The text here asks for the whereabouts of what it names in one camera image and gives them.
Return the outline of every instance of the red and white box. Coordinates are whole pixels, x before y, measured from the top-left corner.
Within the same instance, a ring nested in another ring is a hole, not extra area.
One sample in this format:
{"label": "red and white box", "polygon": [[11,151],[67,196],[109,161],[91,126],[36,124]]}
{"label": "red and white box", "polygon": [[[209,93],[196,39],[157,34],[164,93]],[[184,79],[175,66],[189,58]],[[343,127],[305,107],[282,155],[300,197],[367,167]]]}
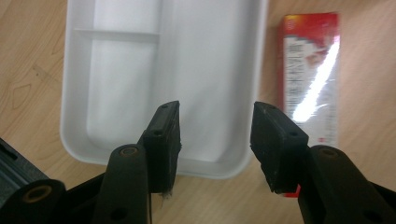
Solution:
{"label": "red and white box", "polygon": [[279,26],[279,106],[311,147],[337,147],[339,49],[336,13],[288,15]]}

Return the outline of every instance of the screw hole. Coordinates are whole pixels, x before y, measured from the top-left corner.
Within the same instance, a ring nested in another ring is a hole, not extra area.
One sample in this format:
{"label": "screw hole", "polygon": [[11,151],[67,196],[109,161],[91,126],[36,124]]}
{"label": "screw hole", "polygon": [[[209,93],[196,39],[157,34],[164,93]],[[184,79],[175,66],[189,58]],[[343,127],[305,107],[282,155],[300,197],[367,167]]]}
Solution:
{"label": "screw hole", "polygon": [[26,203],[36,203],[47,198],[51,192],[52,187],[49,185],[37,186],[33,189],[29,189],[29,191],[23,195],[22,199]]}
{"label": "screw hole", "polygon": [[138,150],[135,147],[126,147],[120,151],[120,155],[122,157],[130,157],[133,156],[137,151]]}
{"label": "screw hole", "polygon": [[382,217],[375,211],[364,211],[364,216],[372,222],[381,223]]}
{"label": "screw hole", "polygon": [[125,219],[126,215],[128,215],[128,210],[125,208],[117,208],[111,212],[110,217],[114,221],[120,221]]}
{"label": "screw hole", "polygon": [[324,155],[328,158],[337,158],[338,157],[337,152],[335,152],[334,150],[328,149],[328,148],[321,148],[320,152],[322,153],[322,155]]}

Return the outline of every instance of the black plastic part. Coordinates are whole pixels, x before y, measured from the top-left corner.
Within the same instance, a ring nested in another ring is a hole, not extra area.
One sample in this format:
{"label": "black plastic part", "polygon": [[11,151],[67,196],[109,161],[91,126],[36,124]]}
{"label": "black plastic part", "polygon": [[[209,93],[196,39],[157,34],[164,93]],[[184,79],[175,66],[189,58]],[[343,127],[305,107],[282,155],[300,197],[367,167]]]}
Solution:
{"label": "black plastic part", "polygon": [[376,183],[372,183],[376,191],[382,196],[382,198],[387,202],[387,204],[396,213],[396,192],[390,189],[384,188]]}
{"label": "black plastic part", "polygon": [[178,101],[158,107],[139,143],[146,149],[151,193],[169,193],[175,182],[181,150]]}
{"label": "black plastic part", "polygon": [[65,223],[90,223],[105,174],[94,177],[67,191],[70,211]]}
{"label": "black plastic part", "polygon": [[305,223],[396,223],[394,210],[341,150],[311,147],[305,165],[299,196]]}
{"label": "black plastic part", "polygon": [[250,146],[275,193],[295,192],[308,135],[273,105],[254,104]]}
{"label": "black plastic part", "polygon": [[37,180],[17,190],[0,210],[0,223],[61,223],[67,203],[60,181]]}
{"label": "black plastic part", "polygon": [[92,223],[150,223],[146,150],[125,145],[110,156]]}
{"label": "black plastic part", "polygon": [[40,179],[48,178],[0,138],[0,207],[17,189]]}

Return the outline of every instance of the wood grain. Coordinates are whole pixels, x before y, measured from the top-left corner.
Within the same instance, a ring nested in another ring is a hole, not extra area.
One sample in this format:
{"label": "wood grain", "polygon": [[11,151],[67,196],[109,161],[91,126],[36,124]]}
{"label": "wood grain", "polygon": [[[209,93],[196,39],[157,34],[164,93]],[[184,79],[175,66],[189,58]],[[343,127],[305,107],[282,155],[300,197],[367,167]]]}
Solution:
{"label": "wood grain", "polygon": [[[272,0],[260,99],[276,102],[276,27],[286,14],[338,11],[340,148],[366,177],[396,190],[396,1]],[[71,188],[104,166],[70,157],[60,140],[66,1],[0,1],[0,136]],[[154,223],[303,223],[296,200],[267,187],[252,160],[235,178],[178,176],[153,197]]]}

